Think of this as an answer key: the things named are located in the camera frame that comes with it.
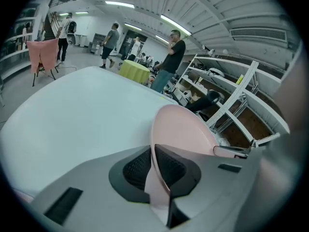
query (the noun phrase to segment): man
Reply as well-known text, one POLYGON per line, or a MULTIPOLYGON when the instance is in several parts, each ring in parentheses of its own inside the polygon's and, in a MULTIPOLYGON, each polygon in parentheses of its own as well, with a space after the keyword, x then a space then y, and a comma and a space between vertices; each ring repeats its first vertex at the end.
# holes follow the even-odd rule
POLYGON ((185 43, 183 40, 180 40, 180 32, 178 30, 173 30, 169 37, 168 51, 169 53, 163 63, 155 66, 160 71, 151 85, 151 89, 159 93, 163 91, 164 86, 175 74, 185 52, 185 43))
POLYGON ((70 22, 72 21, 73 21, 72 13, 69 13, 67 18, 61 22, 60 27, 58 29, 57 38, 59 38, 59 41, 58 41, 59 51, 57 55, 57 62, 60 62, 60 52, 62 49, 61 64, 64 63, 64 60, 66 58, 67 48, 69 45, 67 41, 68 29, 69 29, 70 22))
POLYGON ((117 28, 119 27, 118 23, 114 23, 112 25, 112 30, 108 32, 107 36, 105 37, 104 41, 102 42, 103 46, 103 52, 102 52, 102 59, 103 59, 103 65, 100 66, 101 68, 105 69, 106 66, 106 59, 108 58, 111 62, 110 68, 114 65, 114 61, 110 57, 110 53, 112 50, 116 47, 118 39, 119 39, 119 33, 117 31, 117 28))
POLYGON ((134 45, 132 46, 131 55, 127 58, 127 60, 131 60, 131 61, 134 61, 134 59, 137 56, 137 52, 140 48, 140 38, 136 37, 135 39, 133 39, 133 41, 134 41, 134 45))

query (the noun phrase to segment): white table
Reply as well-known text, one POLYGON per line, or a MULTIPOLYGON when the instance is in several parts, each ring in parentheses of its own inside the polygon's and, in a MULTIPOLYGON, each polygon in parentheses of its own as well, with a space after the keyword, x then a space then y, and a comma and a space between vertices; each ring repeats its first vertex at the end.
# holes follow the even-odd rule
POLYGON ((148 145, 155 114, 173 103, 87 67, 42 88, 12 114, 0 131, 1 163, 13 188, 35 196, 84 161, 148 145))

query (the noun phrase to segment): yellow object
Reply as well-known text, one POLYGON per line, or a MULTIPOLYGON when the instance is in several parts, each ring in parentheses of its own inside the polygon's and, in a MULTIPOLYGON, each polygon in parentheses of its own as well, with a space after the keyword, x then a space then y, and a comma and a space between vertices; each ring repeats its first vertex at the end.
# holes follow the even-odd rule
POLYGON ((240 77, 238 78, 236 84, 239 85, 241 83, 241 81, 243 80, 244 75, 241 74, 240 77))
POLYGON ((144 83, 149 78, 149 69, 146 67, 130 61, 125 60, 121 66, 119 74, 137 83, 144 83))

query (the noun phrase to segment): ceiling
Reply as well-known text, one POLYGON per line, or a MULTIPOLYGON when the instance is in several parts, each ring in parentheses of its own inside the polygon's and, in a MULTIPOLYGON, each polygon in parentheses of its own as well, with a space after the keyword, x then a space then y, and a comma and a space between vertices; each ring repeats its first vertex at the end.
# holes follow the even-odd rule
POLYGON ((231 54, 257 58, 267 51, 277 54, 276 50, 264 49, 269 46, 290 48, 294 52, 299 43, 299 36, 293 26, 282 20, 282 15, 286 13, 275 0, 109 0, 134 4, 135 9, 107 5, 104 2, 106 0, 83 1, 106 14, 117 16, 123 22, 145 29, 153 36, 159 35, 165 39, 174 27, 162 20, 160 15, 169 17, 192 33, 192 36, 185 38, 187 54, 201 52, 204 44, 216 52, 228 49, 231 54), (230 36, 230 29, 247 27, 285 30, 287 43, 230 36), (260 43, 262 49, 255 49, 250 54, 248 48, 251 45, 248 42, 260 43))

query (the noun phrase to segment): floor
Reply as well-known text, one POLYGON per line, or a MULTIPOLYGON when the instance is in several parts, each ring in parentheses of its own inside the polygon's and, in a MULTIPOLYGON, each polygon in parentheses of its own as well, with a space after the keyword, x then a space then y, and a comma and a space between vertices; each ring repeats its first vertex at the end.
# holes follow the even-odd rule
MULTIPOLYGON (((93 55, 86 51, 87 48, 69 46, 67 49, 66 61, 58 68, 59 73, 53 71, 55 78, 59 79, 64 75, 88 66, 102 65, 101 56, 93 55)), ((122 62, 122 60, 119 57, 113 57, 113 60, 115 61, 115 64, 111 69, 109 68, 110 62, 107 60, 106 69, 118 73, 119 63, 122 62)), ((5 106, 2 107, 0 105, 0 130, 7 119, 24 101, 42 87, 53 82, 53 80, 54 79, 50 73, 47 75, 41 72, 35 79, 35 86, 32 87, 33 74, 30 73, 29 69, 25 69, 23 72, 8 81, 5 81, 4 89, 2 91, 5 106)))

